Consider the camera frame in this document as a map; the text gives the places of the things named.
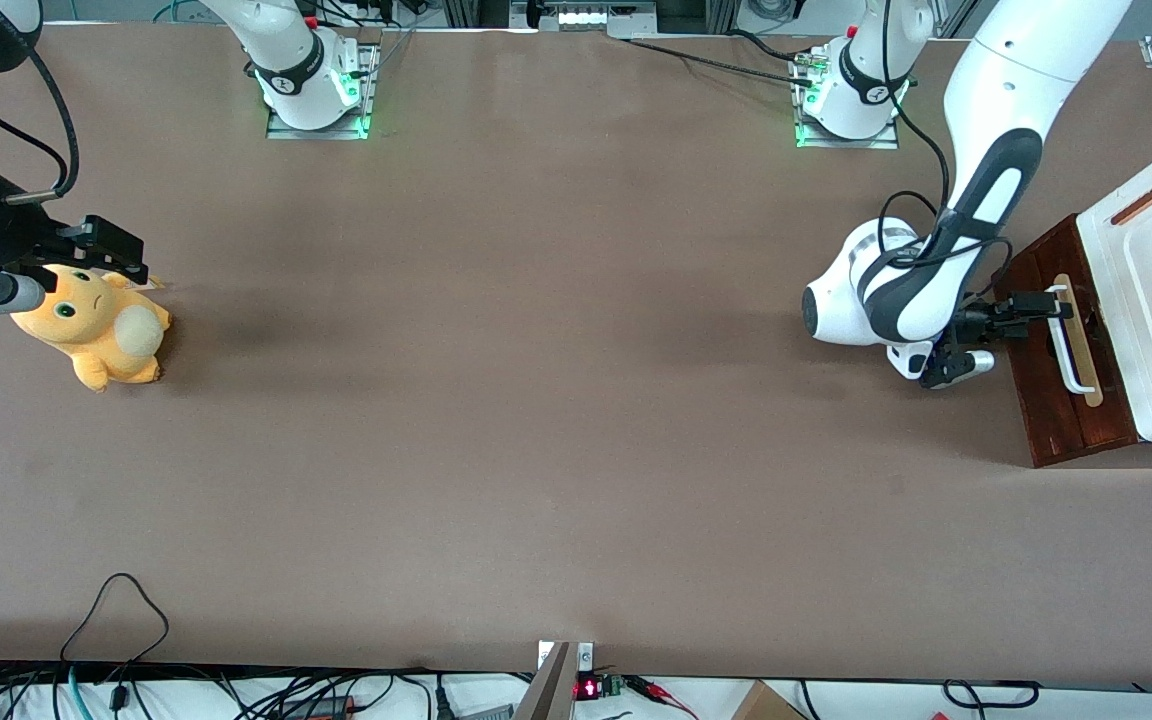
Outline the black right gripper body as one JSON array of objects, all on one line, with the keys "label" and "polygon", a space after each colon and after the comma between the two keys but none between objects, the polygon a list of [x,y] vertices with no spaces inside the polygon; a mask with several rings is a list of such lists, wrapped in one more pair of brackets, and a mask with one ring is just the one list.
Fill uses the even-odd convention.
[{"label": "black right gripper body", "polygon": [[76,260],[77,247],[59,234],[67,225],[56,222],[38,204],[5,204],[13,191],[18,187],[0,176],[0,272]]}]

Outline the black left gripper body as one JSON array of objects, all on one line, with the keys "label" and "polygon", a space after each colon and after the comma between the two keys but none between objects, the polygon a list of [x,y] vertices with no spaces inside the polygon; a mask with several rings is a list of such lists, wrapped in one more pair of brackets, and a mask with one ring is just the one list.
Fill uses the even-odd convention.
[{"label": "black left gripper body", "polygon": [[996,338],[998,320],[1015,319],[1011,300],[986,302],[977,300],[964,304],[955,313],[955,342],[957,344],[992,344]]}]

